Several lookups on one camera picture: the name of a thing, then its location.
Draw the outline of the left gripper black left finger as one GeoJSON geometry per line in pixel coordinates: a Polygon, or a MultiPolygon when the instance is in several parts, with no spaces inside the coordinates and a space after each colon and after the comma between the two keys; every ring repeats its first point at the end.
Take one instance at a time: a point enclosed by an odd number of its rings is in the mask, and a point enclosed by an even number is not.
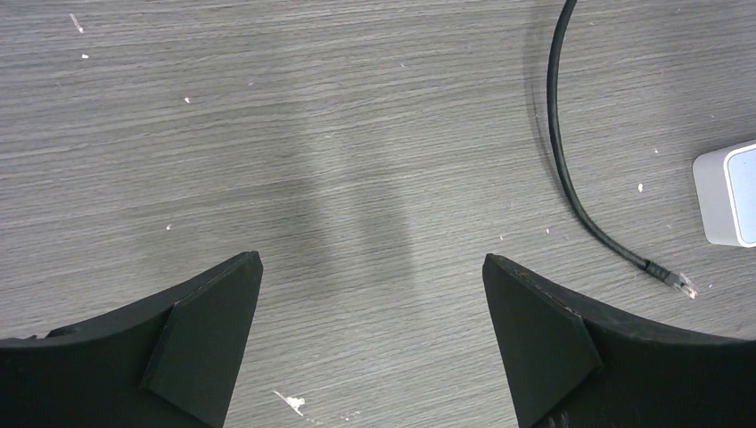
{"type": "Polygon", "coordinates": [[[245,251],[44,337],[2,340],[2,426],[222,426],[262,275],[245,251]]]}

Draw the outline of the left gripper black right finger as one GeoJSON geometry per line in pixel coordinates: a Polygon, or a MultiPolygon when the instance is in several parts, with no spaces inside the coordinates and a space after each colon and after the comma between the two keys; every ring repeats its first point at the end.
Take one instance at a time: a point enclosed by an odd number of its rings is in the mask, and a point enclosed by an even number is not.
{"type": "Polygon", "coordinates": [[[521,427],[754,426],[754,342],[628,313],[500,255],[482,280],[521,427]]]}

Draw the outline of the white network switch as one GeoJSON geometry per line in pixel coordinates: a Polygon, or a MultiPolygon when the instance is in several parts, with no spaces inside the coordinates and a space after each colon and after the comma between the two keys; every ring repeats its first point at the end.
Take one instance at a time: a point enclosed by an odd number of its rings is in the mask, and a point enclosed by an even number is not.
{"type": "Polygon", "coordinates": [[[698,156],[694,185],[709,243],[755,246],[755,142],[698,156]]]}

